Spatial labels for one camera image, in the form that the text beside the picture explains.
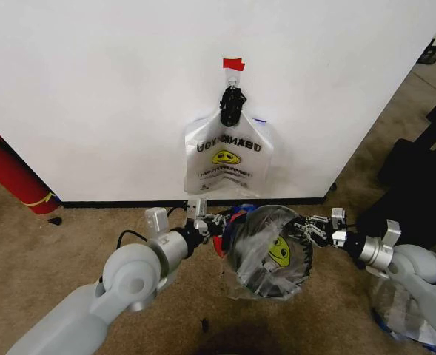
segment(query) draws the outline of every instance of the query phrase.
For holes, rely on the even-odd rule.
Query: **black clip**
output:
[[[229,86],[221,99],[221,123],[226,127],[232,127],[239,123],[242,105],[246,97],[238,87]]]

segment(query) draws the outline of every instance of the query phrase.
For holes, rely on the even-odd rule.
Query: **white plastic bag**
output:
[[[244,195],[259,196],[273,152],[266,125],[244,112],[232,127],[221,123],[219,111],[211,118],[192,122],[185,135],[185,191],[197,195],[234,186]]]

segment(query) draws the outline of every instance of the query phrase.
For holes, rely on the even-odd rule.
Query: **red object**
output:
[[[237,59],[223,59],[223,68],[230,68],[234,70],[239,70],[242,72],[246,64],[242,62],[242,58]]]
[[[25,163],[0,147],[0,184],[36,214],[49,213],[60,203]]]
[[[231,217],[231,220],[229,221],[229,224],[234,222],[234,220],[237,217],[239,217],[239,216],[241,216],[243,214],[246,214],[246,213],[247,213],[247,211],[239,211],[238,213],[234,214]],[[223,236],[222,235],[215,235],[215,236],[213,236],[212,237],[212,243],[213,243],[213,245],[215,247],[216,254],[219,257],[224,257],[226,255],[226,252],[223,250]]]

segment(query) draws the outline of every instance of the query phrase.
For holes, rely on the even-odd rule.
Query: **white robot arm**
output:
[[[341,211],[333,209],[333,229],[338,229],[338,221],[339,225],[346,224]],[[436,330],[436,256],[420,246],[394,246],[400,233],[398,223],[387,220],[387,232],[382,240],[337,230],[332,234],[332,244],[365,262],[368,272],[400,283]]]
[[[223,216],[206,215],[205,200],[188,203],[187,224],[181,229],[168,230],[164,209],[149,209],[146,218],[151,236],[146,245],[117,249],[95,284],[73,291],[7,354],[93,354],[105,340],[109,324],[122,311],[146,308],[175,279],[180,262],[207,241],[209,230],[214,229],[211,234],[217,235],[226,224]],[[367,271],[400,283],[436,330],[436,256],[418,246],[394,246],[400,235],[398,223],[388,221],[381,240],[346,231],[343,209],[333,209],[331,219],[312,216],[308,221],[307,226],[293,227],[305,228],[315,244],[344,249],[364,261]]]
[[[209,237],[206,201],[190,201],[184,228],[168,230],[167,211],[146,211],[146,245],[129,244],[109,257],[102,277],[77,288],[30,329],[8,355],[89,355],[126,308],[146,308],[176,276],[180,262]]]

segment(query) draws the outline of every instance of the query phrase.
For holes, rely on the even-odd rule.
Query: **red tape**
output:
[[[246,64],[242,62],[242,58],[227,59],[223,58],[223,68],[230,68],[242,72]]]

